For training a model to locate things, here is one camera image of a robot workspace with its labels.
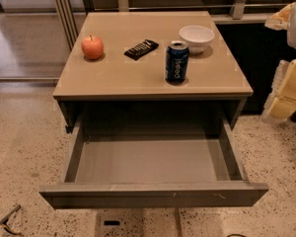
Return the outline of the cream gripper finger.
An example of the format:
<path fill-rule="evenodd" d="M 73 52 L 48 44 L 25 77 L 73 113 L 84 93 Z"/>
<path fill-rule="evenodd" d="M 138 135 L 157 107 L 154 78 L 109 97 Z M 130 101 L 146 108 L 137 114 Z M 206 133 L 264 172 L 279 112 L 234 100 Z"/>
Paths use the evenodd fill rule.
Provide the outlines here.
<path fill-rule="evenodd" d="M 271 17 L 269 17 L 264 25 L 272 30 L 280 31 L 280 30 L 287 30 L 288 29 L 288 22 L 289 17 L 291 14 L 291 11 L 294 7 L 295 3 L 291 3 L 275 14 L 273 14 Z"/>
<path fill-rule="evenodd" d="M 275 70 L 271 92 L 263 106 L 264 120 L 288 120 L 296 112 L 296 59 L 281 60 Z"/>

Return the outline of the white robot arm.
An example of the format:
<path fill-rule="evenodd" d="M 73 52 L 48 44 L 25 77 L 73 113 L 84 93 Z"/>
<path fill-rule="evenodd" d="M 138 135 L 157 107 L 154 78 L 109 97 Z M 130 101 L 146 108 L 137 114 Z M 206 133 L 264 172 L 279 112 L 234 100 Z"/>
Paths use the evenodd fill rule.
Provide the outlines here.
<path fill-rule="evenodd" d="M 296 49 L 296 1 L 268 18 L 264 25 L 286 30 L 288 45 Z M 261 118 L 269 123 L 296 122 L 296 58 L 279 62 Z"/>

